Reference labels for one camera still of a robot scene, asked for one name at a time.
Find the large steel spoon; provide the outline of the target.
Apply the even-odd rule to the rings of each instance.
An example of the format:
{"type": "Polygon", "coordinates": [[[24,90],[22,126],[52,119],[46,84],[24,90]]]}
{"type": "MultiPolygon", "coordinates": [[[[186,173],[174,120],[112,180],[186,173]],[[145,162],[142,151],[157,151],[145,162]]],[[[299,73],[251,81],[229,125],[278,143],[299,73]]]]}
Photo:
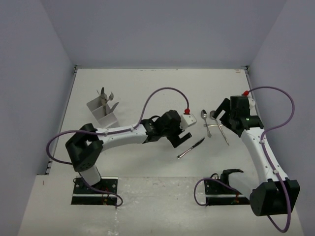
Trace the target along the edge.
{"type": "Polygon", "coordinates": [[[210,119],[212,119],[212,120],[214,120],[214,121],[216,122],[216,124],[217,124],[217,126],[218,126],[218,128],[219,128],[219,130],[220,130],[220,132],[221,132],[221,134],[222,134],[222,136],[223,136],[223,138],[224,138],[226,144],[229,146],[229,141],[228,141],[228,139],[227,139],[227,137],[226,137],[226,135],[225,135],[223,129],[221,128],[221,125],[219,124],[218,120],[213,116],[214,113],[215,113],[214,110],[212,110],[212,111],[209,112],[210,119]]]}

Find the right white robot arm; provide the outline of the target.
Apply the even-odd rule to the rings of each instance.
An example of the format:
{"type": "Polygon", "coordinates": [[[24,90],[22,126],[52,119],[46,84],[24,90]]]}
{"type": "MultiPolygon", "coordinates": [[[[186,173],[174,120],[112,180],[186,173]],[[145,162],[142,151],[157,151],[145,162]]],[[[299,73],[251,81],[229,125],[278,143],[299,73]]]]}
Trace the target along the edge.
{"type": "Polygon", "coordinates": [[[256,216],[288,214],[293,211],[300,185],[290,180],[280,167],[264,134],[264,125],[251,115],[250,100],[243,95],[225,98],[213,114],[221,124],[238,135],[254,163],[258,181],[240,169],[224,170],[220,189],[224,193],[237,190],[250,202],[256,216]]]}

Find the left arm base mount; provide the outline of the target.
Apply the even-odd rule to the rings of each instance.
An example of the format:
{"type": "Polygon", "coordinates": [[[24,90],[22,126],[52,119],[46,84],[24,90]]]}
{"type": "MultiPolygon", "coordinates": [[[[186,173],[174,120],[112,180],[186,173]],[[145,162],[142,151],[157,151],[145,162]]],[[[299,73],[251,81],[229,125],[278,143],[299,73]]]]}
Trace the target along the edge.
{"type": "Polygon", "coordinates": [[[102,177],[90,188],[81,177],[74,178],[71,205],[120,207],[123,199],[118,195],[118,180],[118,177],[102,177]]]}

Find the steel knife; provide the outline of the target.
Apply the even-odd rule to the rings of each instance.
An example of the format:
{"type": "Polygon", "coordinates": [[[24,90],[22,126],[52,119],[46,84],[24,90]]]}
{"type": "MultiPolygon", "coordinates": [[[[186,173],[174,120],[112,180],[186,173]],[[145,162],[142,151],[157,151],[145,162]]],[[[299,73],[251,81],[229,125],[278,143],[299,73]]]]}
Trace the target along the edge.
{"type": "Polygon", "coordinates": [[[205,137],[203,137],[202,139],[200,139],[198,142],[196,142],[193,146],[191,146],[190,148],[188,148],[186,151],[184,151],[183,153],[179,154],[177,156],[177,159],[181,159],[183,156],[185,156],[188,152],[192,151],[194,148],[196,148],[197,146],[199,146],[203,141],[205,140],[205,137]]]}
{"type": "Polygon", "coordinates": [[[100,100],[103,106],[104,116],[106,116],[107,115],[107,112],[106,112],[107,95],[104,92],[104,87],[101,88],[100,100]]]}
{"type": "Polygon", "coordinates": [[[119,102],[116,102],[113,106],[112,106],[112,111],[115,110],[115,108],[118,106],[119,102]]]}

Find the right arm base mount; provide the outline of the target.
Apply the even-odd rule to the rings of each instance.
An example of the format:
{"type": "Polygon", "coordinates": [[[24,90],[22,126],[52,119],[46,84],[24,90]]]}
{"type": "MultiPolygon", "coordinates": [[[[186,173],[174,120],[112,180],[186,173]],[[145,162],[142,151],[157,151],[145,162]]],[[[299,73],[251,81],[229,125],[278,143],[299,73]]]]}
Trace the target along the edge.
{"type": "Polygon", "coordinates": [[[239,191],[229,185],[228,178],[234,173],[243,173],[240,169],[227,169],[219,175],[212,174],[210,177],[200,179],[194,186],[193,198],[197,205],[201,207],[207,206],[236,206],[249,205],[250,201],[239,191]],[[205,203],[197,200],[196,191],[200,183],[204,183],[205,203]]]}

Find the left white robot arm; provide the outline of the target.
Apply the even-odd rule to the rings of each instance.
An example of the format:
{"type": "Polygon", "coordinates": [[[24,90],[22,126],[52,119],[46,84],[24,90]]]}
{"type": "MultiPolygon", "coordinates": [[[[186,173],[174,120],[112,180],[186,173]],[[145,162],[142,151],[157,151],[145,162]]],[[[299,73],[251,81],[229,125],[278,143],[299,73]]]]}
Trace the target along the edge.
{"type": "Polygon", "coordinates": [[[75,172],[85,181],[85,188],[97,193],[102,189],[102,180],[95,163],[101,152],[129,144],[157,142],[163,137],[176,148],[192,137],[190,133],[183,137],[180,134],[195,124],[194,115],[180,115],[175,110],[130,126],[97,129],[88,123],[75,132],[65,147],[75,172]]]}

